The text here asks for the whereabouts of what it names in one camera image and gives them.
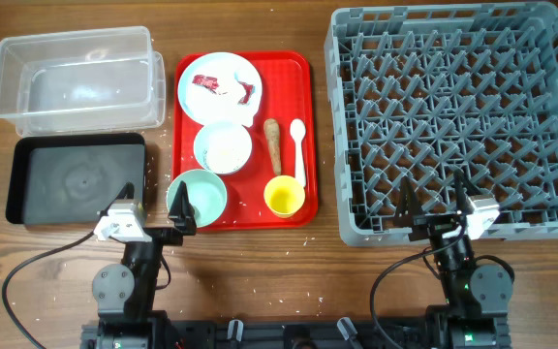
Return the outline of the white napkin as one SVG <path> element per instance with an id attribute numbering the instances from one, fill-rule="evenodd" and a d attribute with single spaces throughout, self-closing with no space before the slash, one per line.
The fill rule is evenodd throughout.
<path id="1" fill-rule="evenodd" d="M 255 112 L 252 103 L 257 86 L 241 81 L 236 74 L 225 74 L 218 78 L 217 95 L 222 116 L 245 127 L 253 125 Z"/>

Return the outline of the white plastic spoon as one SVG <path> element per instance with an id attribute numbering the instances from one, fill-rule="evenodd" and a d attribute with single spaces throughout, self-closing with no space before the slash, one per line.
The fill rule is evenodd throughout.
<path id="1" fill-rule="evenodd" d="M 305 124 L 301 119 L 294 119 L 290 125 L 290 135 L 294 141 L 294 177 L 302 186 L 306 186 L 306 172 L 302 143 L 306 135 Z"/>

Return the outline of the yellow plastic cup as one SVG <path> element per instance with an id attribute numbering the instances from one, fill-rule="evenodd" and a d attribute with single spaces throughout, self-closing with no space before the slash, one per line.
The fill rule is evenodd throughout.
<path id="1" fill-rule="evenodd" d="M 295 215 L 305 202 L 304 187 L 292 176 L 278 175 L 271 179 L 263 191 L 263 199 L 271 212 L 280 218 Z"/>

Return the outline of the clear plastic bin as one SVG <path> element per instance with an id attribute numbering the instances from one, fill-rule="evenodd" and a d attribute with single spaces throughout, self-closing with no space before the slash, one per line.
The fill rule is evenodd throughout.
<path id="1" fill-rule="evenodd" d="M 0 119 L 22 137 L 159 127 L 166 88 L 163 57 L 144 26 L 0 42 Z"/>

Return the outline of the white rice pile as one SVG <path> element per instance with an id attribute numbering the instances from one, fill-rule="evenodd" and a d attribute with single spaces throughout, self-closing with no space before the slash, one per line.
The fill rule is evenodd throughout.
<path id="1" fill-rule="evenodd" d="M 241 163 L 241 150 L 238 143 L 213 139 L 208 144 L 206 153 L 207 167 L 217 174 L 228 174 L 236 171 Z"/>

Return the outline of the brown carrot-shaped food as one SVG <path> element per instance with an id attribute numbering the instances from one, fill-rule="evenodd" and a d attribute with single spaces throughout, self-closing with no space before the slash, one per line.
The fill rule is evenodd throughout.
<path id="1" fill-rule="evenodd" d="M 267 119 L 263 124 L 263 130 L 273 173 L 275 175 L 280 175 L 282 173 L 282 167 L 280 153 L 280 128 L 278 122 L 273 118 Z"/>

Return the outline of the red serving tray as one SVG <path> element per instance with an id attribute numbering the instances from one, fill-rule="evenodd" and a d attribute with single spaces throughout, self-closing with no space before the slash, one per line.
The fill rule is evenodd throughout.
<path id="1" fill-rule="evenodd" d="M 243 169 L 222 177 L 227 187 L 227 206 L 222 215 L 200 231 L 290 229 L 308 224 L 318 211 L 316 141 L 312 107 L 310 66 L 304 56 L 288 50 L 242 51 L 240 55 L 257 69 L 263 84 L 260 110 L 249 129 L 251 158 Z M 273 178 L 264 136 L 264 122 L 275 119 L 280 126 L 281 163 L 284 175 L 295 173 L 295 143 L 290 124 L 295 118 L 306 127 L 302 142 L 307 185 L 303 207 L 289 218 L 272 213 L 264 202 L 264 188 Z"/>

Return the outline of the red snack wrapper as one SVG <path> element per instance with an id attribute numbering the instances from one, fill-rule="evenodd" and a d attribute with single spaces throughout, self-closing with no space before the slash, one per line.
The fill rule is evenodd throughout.
<path id="1" fill-rule="evenodd" d="M 212 94 L 217 94 L 217 89 L 219 88 L 218 79 L 206 75 L 195 75 L 192 84 L 204 87 Z"/>

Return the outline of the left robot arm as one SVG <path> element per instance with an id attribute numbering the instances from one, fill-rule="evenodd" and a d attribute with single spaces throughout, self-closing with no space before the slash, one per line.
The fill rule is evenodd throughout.
<path id="1" fill-rule="evenodd" d="M 126 183 L 115 199 L 100 212 L 94 234 L 100 240 L 113 238 L 125 245 L 122 260 L 96 274 L 92 293 L 98 306 L 97 328 L 85 328 L 82 348 L 183 348 L 184 337 L 167 312 L 153 308 L 162 255 L 166 245 L 180 246 L 183 238 L 196 233 L 195 210 L 187 186 L 180 183 L 169 211 L 168 227 L 145 226 L 146 214 L 134 198 L 134 185 Z"/>

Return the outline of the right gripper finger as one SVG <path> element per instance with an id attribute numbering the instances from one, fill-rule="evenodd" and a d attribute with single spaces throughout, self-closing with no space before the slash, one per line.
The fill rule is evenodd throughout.
<path id="1" fill-rule="evenodd" d="M 424 223 L 424 211 L 411 181 L 406 176 L 401 179 L 400 199 L 393 223 L 400 228 L 415 227 Z"/>
<path id="2" fill-rule="evenodd" d="M 468 197 L 472 193 L 473 184 L 466 178 L 462 170 L 453 171 L 453 188 L 455 192 L 456 208 L 464 215 L 471 213 Z"/>

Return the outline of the black plastic tray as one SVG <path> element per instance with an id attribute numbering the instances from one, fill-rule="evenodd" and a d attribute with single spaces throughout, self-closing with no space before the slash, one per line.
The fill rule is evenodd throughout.
<path id="1" fill-rule="evenodd" d="M 5 216 L 19 225 L 89 223 L 133 185 L 143 200 L 146 146 L 137 133 L 28 137 L 15 145 Z"/>

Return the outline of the mint green bowl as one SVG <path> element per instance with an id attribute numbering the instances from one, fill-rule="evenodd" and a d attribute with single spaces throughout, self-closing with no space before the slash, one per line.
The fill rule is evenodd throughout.
<path id="1" fill-rule="evenodd" d="M 186 184 L 198 228 L 209 226 L 223 214 L 228 201 L 227 187 L 217 174 L 203 169 L 184 172 L 170 184 L 166 195 L 167 208 L 171 208 L 181 182 Z"/>

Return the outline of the grey dishwasher rack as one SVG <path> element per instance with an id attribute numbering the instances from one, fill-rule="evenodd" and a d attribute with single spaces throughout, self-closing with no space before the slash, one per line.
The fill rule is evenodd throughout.
<path id="1" fill-rule="evenodd" d="M 487 238 L 558 238 L 554 4 L 341 8 L 324 50 L 346 244 L 407 243 L 402 180 L 446 213 L 455 171 L 499 203 Z"/>

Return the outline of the light blue bowl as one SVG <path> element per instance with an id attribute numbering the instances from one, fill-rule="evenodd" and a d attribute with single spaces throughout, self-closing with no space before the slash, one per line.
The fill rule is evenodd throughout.
<path id="1" fill-rule="evenodd" d="M 196 134 L 193 152 L 197 162 L 217 175 L 241 170 L 253 151 L 253 142 L 244 126 L 217 122 L 203 126 Z"/>

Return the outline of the light blue plate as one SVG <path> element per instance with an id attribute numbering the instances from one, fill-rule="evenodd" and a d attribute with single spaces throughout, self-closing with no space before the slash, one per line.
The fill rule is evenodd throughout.
<path id="1" fill-rule="evenodd" d="M 177 83 L 177 97 L 180 107 L 194 121 L 201 125 L 229 121 L 222 116 L 217 94 L 204 87 L 192 84 L 195 75 L 219 78 L 225 74 L 236 74 L 241 81 L 254 83 L 258 91 L 252 103 L 255 116 L 261 108 L 263 97 L 262 77 L 254 65 L 241 55 L 230 52 L 203 54 L 184 69 Z"/>

